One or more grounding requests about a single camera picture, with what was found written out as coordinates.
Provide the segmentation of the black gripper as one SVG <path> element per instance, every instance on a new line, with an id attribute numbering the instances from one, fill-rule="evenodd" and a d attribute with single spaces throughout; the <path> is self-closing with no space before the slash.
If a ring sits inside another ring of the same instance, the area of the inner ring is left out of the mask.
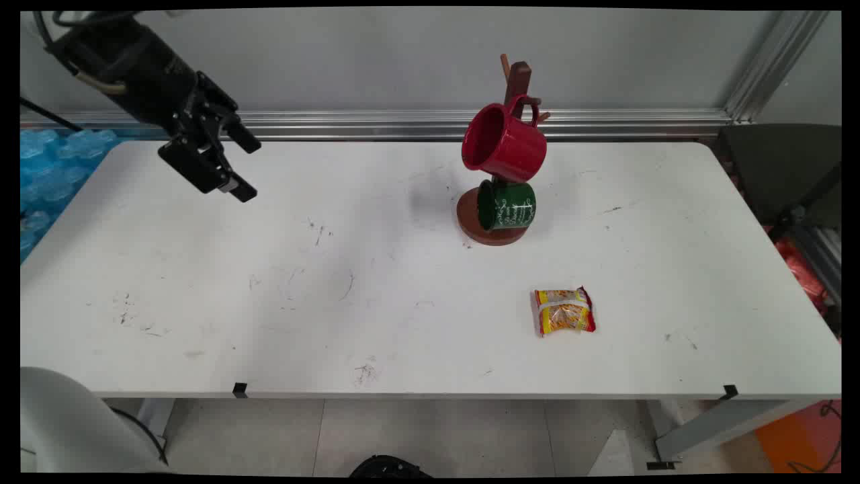
<path id="1" fill-rule="evenodd" d="M 101 92 L 139 122 L 178 136 L 159 148 L 159 157 L 200 193 L 214 190 L 248 202 L 258 191 L 240 177 L 220 145 L 202 149 L 184 136 L 203 136 L 200 117 L 218 121 L 246 153 L 261 141 L 246 128 L 239 105 L 203 71 L 191 68 L 154 31 L 137 19 L 101 24 Z"/>

